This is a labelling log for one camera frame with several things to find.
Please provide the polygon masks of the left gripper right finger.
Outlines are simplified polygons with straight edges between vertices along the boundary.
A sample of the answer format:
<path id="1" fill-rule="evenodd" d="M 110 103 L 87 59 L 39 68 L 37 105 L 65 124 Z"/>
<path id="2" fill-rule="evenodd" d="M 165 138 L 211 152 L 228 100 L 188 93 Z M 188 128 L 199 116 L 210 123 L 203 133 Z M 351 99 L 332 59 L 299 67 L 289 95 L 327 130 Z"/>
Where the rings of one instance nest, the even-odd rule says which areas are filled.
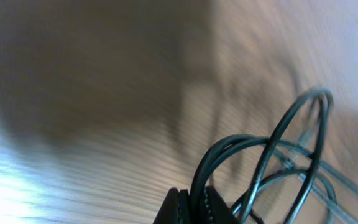
<path id="1" fill-rule="evenodd" d="M 202 198 L 202 223 L 204 224 L 239 224 L 230 212 L 222 197 L 213 186 L 204 189 Z"/>

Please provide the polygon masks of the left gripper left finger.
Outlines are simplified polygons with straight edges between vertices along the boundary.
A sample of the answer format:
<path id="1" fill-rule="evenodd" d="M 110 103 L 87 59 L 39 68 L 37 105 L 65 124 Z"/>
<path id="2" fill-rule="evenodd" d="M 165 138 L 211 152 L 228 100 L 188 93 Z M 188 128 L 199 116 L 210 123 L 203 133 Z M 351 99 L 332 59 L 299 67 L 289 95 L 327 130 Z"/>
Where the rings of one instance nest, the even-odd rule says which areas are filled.
<path id="1" fill-rule="evenodd" d="M 187 189 L 169 189 L 153 224 L 191 224 Z"/>

